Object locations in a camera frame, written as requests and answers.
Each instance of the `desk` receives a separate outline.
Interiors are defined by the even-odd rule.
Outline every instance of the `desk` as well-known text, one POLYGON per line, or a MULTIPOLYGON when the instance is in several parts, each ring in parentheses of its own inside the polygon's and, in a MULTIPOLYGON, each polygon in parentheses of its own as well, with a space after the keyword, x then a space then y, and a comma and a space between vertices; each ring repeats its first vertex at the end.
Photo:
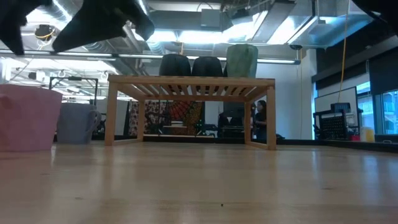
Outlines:
POLYGON ((232 101, 244 103, 245 144, 276 150, 275 79, 110 75, 108 81, 106 146, 114 144, 116 98, 121 91, 139 101, 137 141, 144 137, 145 100, 232 101), (265 95, 268 144, 260 144, 251 141, 251 104, 265 95))

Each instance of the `ceiling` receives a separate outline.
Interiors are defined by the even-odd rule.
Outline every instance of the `ceiling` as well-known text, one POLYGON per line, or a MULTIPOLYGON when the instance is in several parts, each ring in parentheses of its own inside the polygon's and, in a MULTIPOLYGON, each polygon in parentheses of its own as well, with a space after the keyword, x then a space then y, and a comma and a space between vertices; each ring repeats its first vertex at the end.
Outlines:
MULTIPOLYGON (((53 0, 52 8, 39 8, 28 15, 28 25, 22 28, 24 48, 26 50, 51 51, 51 41, 37 40, 34 31, 39 24, 50 24, 62 30, 67 22, 81 7, 83 0, 53 0)), ((124 31, 127 38, 115 38, 86 45, 70 52, 96 52, 113 54, 168 54, 173 52, 191 56, 225 57, 230 45, 247 43, 256 45, 259 58, 284 60, 297 59, 297 53, 289 44, 303 45, 306 48, 327 48, 335 45, 344 37, 345 15, 347 34, 351 35, 366 26, 372 19, 360 11, 349 0, 139 0, 149 17, 154 21, 155 34, 144 42, 134 32, 134 25, 126 24, 124 31), (232 26, 233 14, 237 9, 248 8, 249 16, 245 21, 232 26), (203 27, 202 10, 223 11, 218 30, 203 27)), ((0 49, 6 46, 0 42, 0 49)), ((59 76, 64 71, 66 76, 98 78, 99 87, 106 95, 107 83, 104 73, 131 75, 157 75, 159 59, 118 58, 100 61, 87 58, 83 61, 68 61, 56 57, 14 58, 8 59, 12 75, 18 75, 10 83, 48 86, 50 76, 59 76), (30 80, 29 72, 44 72, 44 80, 30 80)), ((92 83, 72 82, 85 89, 83 94, 93 94, 92 83)))

